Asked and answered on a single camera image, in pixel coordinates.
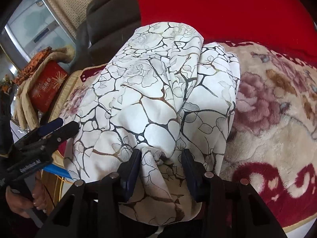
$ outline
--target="white patterned fabric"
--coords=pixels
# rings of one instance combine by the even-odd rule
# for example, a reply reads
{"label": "white patterned fabric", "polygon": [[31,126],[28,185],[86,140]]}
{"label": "white patterned fabric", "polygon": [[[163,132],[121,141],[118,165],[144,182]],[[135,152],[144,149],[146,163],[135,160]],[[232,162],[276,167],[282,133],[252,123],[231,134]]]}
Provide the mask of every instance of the white patterned fabric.
{"label": "white patterned fabric", "polygon": [[237,57],[182,23],[137,29],[85,94],[65,166],[75,179],[102,179],[142,151],[134,194],[120,212],[151,225],[194,218],[180,155],[219,174],[240,79]]}

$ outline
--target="floral blanket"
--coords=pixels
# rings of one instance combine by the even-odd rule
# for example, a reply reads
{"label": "floral blanket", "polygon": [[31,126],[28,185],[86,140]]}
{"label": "floral blanket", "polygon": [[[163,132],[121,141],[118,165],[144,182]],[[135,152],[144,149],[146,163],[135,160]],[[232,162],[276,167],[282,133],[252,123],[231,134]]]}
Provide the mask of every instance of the floral blanket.
{"label": "floral blanket", "polygon": [[244,42],[241,82],[220,176],[250,180],[282,227],[317,212],[317,71],[305,62]]}
{"label": "floral blanket", "polygon": [[215,42],[203,45],[194,28],[141,27],[65,105],[64,122],[78,121],[80,131],[64,165],[74,179],[95,181],[140,149],[139,179],[120,212],[151,225],[191,220],[201,203],[187,189],[181,151],[219,174],[239,79],[237,57]]}

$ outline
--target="black cable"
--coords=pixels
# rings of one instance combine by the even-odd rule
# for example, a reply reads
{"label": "black cable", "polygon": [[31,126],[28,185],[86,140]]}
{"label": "black cable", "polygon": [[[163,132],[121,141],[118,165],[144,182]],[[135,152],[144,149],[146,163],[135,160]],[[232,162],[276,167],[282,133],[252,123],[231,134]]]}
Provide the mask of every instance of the black cable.
{"label": "black cable", "polygon": [[52,199],[52,196],[51,196],[50,193],[49,193],[49,190],[47,190],[47,187],[45,186],[45,184],[43,184],[43,185],[44,185],[45,190],[47,191],[47,194],[49,195],[49,197],[50,197],[50,199],[51,199],[51,202],[52,202],[52,204],[53,204],[53,207],[55,207],[54,201],[53,201],[53,199]]}

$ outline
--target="blue object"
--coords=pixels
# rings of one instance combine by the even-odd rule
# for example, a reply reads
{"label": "blue object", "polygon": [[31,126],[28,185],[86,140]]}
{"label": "blue object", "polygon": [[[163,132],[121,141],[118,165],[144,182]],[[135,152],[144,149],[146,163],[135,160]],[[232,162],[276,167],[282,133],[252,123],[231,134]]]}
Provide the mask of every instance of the blue object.
{"label": "blue object", "polygon": [[68,171],[66,171],[65,169],[60,168],[60,167],[58,167],[58,166],[56,166],[54,164],[50,164],[50,165],[44,167],[43,170],[47,171],[49,173],[61,176],[61,177],[72,179],[72,177],[70,176]]}

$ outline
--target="beige blanket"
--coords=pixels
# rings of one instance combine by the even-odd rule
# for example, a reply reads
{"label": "beige blanket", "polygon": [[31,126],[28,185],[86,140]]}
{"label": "beige blanket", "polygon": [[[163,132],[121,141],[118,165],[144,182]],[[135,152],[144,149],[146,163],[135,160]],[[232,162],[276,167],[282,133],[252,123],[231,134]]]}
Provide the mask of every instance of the beige blanket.
{"label": "beige blanket", "polygon": [[56,62],[70,63],[75,56],[72,46],[65,46],[52,50],[52,53],[41,63],[33,76],[25,80],[18,88],[15,101],[15,113],[21,129],[25,130],[29,126],[33,130],[40,126],[38,116],[31,104],[28,92],[33,87],[37,78],[45,68],[46,64],[54,60]]}

